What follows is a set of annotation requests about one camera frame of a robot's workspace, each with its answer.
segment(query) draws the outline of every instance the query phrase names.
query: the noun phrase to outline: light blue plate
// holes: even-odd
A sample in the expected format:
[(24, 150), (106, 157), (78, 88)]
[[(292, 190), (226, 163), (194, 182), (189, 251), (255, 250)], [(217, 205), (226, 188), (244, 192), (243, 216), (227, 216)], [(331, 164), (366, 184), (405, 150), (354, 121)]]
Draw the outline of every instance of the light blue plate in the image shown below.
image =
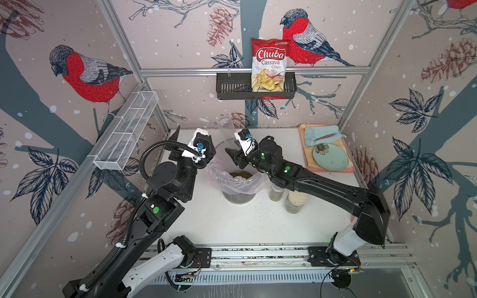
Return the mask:
[(313, 159), (328, 171), (341, 171), (348, 166), (348, 155), (340, 147), (322, 143), (313, 148)]

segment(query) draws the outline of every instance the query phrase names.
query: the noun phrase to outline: red-breasted bird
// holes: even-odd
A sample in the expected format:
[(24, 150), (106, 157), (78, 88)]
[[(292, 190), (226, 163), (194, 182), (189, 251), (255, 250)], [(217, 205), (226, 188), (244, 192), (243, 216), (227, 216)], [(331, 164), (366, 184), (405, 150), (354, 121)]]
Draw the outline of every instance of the red-breasted bird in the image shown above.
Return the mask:
[[(431, 4), (437, 1), (440, 1), (440, 0), (430, 0), (428, 2), (423, 3), (422, 6), (426, 6), (428, 4)], [(447, 7), (446, 7), (446, 10), (441, 14), (441, 16), (438, 17), (438, 19), (442, 19), (444, 14), (449, 10), (449, 8), (453, 8), (453, 9), (459, 10), (459, 13), (460, 13), (460, 17), (456, 20), (456, 22), (462, 18), (467, 17), (462, 15), (463, 8), (466, 8), (470, 4), (474, 4), (475, 2), (477, 2), (477, 0), (441, 0), (441, 1), (445, 2), (447, 4)]]
[(121, 95), (121, 81), (133, 73), (102, 59), (88, 58), (65, 45), (53, 49), (50, 64), (53, 73), (56, 76), (61, 74), (81, 97), (93, 103), (107, 103), (108, 112), (103, 115), (103, 119), (107, 115), (113, 115), (109, 112), (109, 101), (116, 93)]
[(291, 41), (289, 57), (295, 61), (295, 64), (313, 66), (318, 61), (333, 60), (346, 66), (353, 66), (341, 59), (338, 52), (333, 50), (326, 41), (323, 33), (313, 27), (305, 10), (287, 11), (280, 25), (283, 25), (283, 39)]

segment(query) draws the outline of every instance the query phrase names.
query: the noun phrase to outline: towel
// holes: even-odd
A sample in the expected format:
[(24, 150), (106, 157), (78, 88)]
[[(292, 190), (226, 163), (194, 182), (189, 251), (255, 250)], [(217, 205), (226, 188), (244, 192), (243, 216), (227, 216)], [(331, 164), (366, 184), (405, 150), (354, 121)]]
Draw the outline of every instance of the towel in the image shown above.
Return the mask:
[[(335, 135), (317, 140), (329, 134)], [(342, 134), (340, 133), (337, 125), (305, 128), (305, 145), (307, 146), (315, 146), (321, 143), (333, 143), (334, 141), (341, 139), (341, 137)]]

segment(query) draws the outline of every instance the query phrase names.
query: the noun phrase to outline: white wire mesh basket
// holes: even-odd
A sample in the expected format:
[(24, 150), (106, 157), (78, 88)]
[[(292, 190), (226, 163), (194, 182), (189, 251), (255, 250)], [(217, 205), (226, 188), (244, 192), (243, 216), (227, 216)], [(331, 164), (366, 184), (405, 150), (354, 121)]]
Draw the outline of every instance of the white wire mesh basket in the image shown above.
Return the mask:
[(94, 159), (101, 170), (123, 170), (151, 117), (158, 97), (154, 91), (140, 91)]

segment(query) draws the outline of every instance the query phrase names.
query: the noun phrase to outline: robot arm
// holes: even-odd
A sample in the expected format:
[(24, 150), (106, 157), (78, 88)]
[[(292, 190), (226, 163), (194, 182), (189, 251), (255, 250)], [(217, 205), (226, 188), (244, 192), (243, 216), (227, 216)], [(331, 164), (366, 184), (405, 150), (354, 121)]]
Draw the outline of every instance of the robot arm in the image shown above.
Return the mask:
[[(132, 268), (144, 251), (162, 236), (184, 211), (183, 203), (192, 198), (197, 169), (204, 168), (214, 157), (215, 149), (207, 131), (198, 129), (189, 145), (178, 143), (179, 128), (169, 140), (147, 148), (139, 161), (141, 175), (154, 195), (143, 194), (130, 215), (124, 236), (89, 275), (72, 280), (63, 288), (66, 298), (126, 298), (142, 289), (151, 278), (179, 265), (191, 264), (194, 245), (185, 236), (177, 237), (164, 252)], [(144, 169), (147, 155), (166, 146), (169, 159), (156, 167), (151, 177)]]
[(329, 254), (338, 255), (344, 260), (366, 242), (384, 244), (390, 211), (379, 188), (363, 189), (345, 185), (284, 160), (281, 147), (271, 136), (258, 144), (248, 129), (235, 135), (242, 149), (225, 149), (235, 165), (243, 169), (249, 164), (268, 174), (270, 181), (279, 187), (317, 196), (357, 217), (350, 227), (333, 237), (327, 250)]

